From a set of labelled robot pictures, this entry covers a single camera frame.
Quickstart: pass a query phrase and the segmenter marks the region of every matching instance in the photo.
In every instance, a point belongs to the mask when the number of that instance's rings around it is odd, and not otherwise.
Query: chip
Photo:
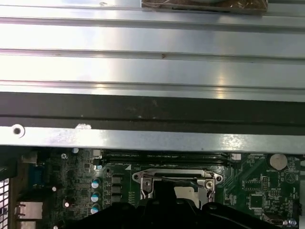
[[[261,209],[263,207],[263,196],[262,195],[251,195],[249,207],[250,207],[250,209]]]

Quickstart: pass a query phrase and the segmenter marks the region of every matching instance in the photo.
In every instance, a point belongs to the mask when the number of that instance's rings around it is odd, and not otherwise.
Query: screw
[[[146,186],[150,186],[150,185],[151,185],[151,181],[150,181],[150,180],[146,180],[146,181],[144,181],[144,184],[145,184]]]
[[[207,181],[207,182],[205,183],[205,186],[206,186],[208,189],[210,189],[210,188],[213,187],[213,182],[212,182],[212,181]]]
[[[61,158],[62,158],[62,159],[67,159],[68,156],[67,156],[66,154],[62,154],[62,155],[61,155]]]
[[[79,148],[73,148],[72,149],[72,153],[74,153],[74,154],[78,153],[78,151],[79,151]]]

